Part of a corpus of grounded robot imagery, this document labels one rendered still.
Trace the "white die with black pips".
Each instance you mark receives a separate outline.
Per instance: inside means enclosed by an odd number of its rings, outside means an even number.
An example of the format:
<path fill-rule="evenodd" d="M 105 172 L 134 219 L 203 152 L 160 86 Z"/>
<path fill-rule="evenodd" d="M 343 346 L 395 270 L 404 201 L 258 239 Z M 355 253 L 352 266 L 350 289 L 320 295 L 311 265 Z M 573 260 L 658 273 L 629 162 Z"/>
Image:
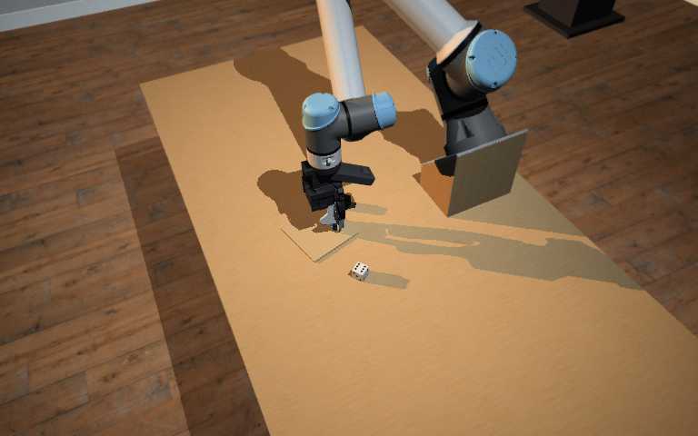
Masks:
<path fill-rule="evenodd" d="M 369 274 L 369 266 L 360 262 L 357 262 L 352 269 L 353 278 L 363 282 L 366 276 Z"/>

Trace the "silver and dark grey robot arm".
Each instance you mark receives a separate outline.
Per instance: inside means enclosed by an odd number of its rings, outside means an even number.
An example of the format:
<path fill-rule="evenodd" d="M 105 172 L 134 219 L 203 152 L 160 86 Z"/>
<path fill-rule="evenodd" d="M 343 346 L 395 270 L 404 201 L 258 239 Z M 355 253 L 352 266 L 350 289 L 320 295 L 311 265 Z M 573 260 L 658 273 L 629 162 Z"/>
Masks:
<path fill-rule="evenodd" d="M 512 39 L 486 30 L 477 20 L 465 20 L 446 0 L 384 1 L 437 54 L 426 72 L 444 124 L 445 155 L 506 136 L 486 95 L 514 74 Z M 334 95 L 308 96 L 303 126 L 308 163 L 328 170 L 341 162 L 341 139 L 356 142 L 394 126 L 396 109 L 388 93 L 365 94 L 350 0 L 316 2 Z M 330 179 L 372 185 L 375 177 L 368 166 L 341 163 Z"/>

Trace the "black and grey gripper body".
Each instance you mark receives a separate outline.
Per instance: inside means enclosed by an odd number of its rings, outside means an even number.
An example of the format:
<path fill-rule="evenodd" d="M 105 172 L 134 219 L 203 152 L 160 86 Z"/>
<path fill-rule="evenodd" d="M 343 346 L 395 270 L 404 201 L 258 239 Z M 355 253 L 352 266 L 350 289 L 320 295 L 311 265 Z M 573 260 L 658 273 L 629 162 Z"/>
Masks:
<path fill-rule="evenodd" d="M 330 179 L 332 174 L 340 169 L 341 162 L 334 168 L 328 170 L 316 169 L 308 163 L 308 160 L 302 161 L 301 165 L 303 172 L 303 189 L 307 197 L 307 200 L 312 208 L 312 212 L 326 209 L 328 208 L 327 205 L 331 205 L 334 204 L 334 202 L 338 202 L 339 193 L 341 193 L 344 197 L 344 188 L 342 186 L 342 182 L 333 181 Z"/>

